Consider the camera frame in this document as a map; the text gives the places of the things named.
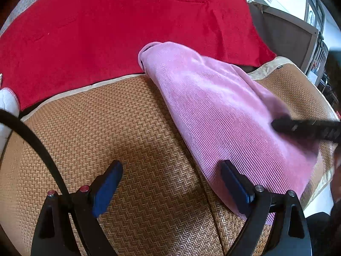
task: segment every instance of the red blanket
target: red blanket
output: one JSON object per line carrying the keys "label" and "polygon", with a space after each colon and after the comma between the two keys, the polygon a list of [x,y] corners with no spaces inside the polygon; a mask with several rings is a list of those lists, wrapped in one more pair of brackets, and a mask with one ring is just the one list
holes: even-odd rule
{"label": "red blanket", "polygon": [[23,110],[67,90],[140,73],[137,54],[152,41],[240,65],[275,57],[246,0],[38,0],[0,38],[3,86]]}

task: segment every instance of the white floor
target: white floor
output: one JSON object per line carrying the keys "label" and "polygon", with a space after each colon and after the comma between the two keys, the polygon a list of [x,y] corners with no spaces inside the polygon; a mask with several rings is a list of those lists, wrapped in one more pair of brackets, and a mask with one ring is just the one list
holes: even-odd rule
{"label": "white floor", "polygon": [[326,186],[304,210],[304,216],[308,217],[319,212],[330,214],[330,210],[333,205],[334,203],[331,197],[330,185],[328,184],[328,186]]}

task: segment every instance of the pink fabric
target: pink fabric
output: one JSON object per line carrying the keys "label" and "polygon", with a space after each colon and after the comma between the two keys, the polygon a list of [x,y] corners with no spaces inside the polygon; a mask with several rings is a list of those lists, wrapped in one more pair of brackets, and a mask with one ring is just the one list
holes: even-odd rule
{"label": "pink fabric", "polygon": [[231,160],[253,184],[301,196],[318,150],[272,129],[274,118],[289,114],[278,97],[239,67],[172,42],[146,45],[139,64],[161,91],[205,179],[234,213],[245,218],[221,179],[222,160]]}

